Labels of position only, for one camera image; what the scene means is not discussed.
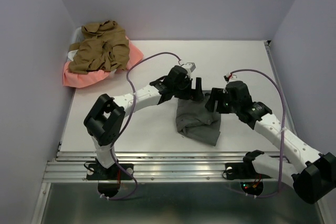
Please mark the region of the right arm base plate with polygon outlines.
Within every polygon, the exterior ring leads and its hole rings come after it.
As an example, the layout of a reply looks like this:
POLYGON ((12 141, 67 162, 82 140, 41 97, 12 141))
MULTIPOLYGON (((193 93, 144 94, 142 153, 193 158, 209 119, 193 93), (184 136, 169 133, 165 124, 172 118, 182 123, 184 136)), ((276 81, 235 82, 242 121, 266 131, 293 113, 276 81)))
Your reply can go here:
POLYGON ((243 179, 246 177, 244 163, 225 163, 222 177, 226 180, 243 179))

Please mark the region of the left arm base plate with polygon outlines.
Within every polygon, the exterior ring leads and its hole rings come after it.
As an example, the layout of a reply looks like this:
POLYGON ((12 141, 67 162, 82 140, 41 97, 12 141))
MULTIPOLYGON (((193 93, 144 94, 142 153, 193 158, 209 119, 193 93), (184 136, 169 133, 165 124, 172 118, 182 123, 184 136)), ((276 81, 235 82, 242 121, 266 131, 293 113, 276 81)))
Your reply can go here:
POLYGON ((88 162, 84 163, 87 170, 86 180, 132 180, 132 178, 123 172, 116 164, 110 168, 104 168, 99 163, 88 162))

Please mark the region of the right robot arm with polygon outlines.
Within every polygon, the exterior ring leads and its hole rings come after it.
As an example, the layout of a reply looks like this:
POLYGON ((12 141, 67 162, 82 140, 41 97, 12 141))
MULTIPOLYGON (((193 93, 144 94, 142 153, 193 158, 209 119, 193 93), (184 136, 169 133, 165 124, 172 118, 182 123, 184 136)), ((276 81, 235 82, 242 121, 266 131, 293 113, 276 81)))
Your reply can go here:
POLYGON ((211 112, 235 114, 289 160, 288 164, 281 164, 262 151, 253 151, 244 157, 244 175, 253 177, 260 173, 279 179, 308 204, 335 189, 335 156, 322 154, 282 126, 269 107, 252 100, 242 81, 229 82, 224 89, 212 88, 205 107, 211 112))

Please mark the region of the grey pleated skirt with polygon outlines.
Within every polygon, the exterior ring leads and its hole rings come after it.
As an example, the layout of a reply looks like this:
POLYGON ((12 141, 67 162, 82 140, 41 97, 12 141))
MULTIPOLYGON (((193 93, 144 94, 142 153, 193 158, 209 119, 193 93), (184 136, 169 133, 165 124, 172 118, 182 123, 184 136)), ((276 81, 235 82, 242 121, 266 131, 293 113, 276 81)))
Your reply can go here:
POLYGON ((221 115, 210 112, 205 104, 210 98, 210 92, 203 92, 204 98, 200 102, 179 99, 176 109, 176 130, 200 143, 216 146, 221 126, 221 115))

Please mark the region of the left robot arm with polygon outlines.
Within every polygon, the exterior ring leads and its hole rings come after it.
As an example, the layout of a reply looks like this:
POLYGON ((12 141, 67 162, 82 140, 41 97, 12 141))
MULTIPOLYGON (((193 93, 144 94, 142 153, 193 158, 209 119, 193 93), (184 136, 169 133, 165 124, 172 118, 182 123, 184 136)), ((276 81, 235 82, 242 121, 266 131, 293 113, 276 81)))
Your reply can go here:
POLYGON ((172 98, 203 100, 201 78, 196 79, 195 88, 192 88, 191 74, 195 68, 193 62, 174 66, 166 76, 150 82, 138 91, 117 97, 107 94, 98 97, 83 123, 94 142, 100 164, 98 171, 104 178, 110 179, 116 175, 117 158, 113 146, 121 134, 125 118, 130 119, 134 112, 172 98))

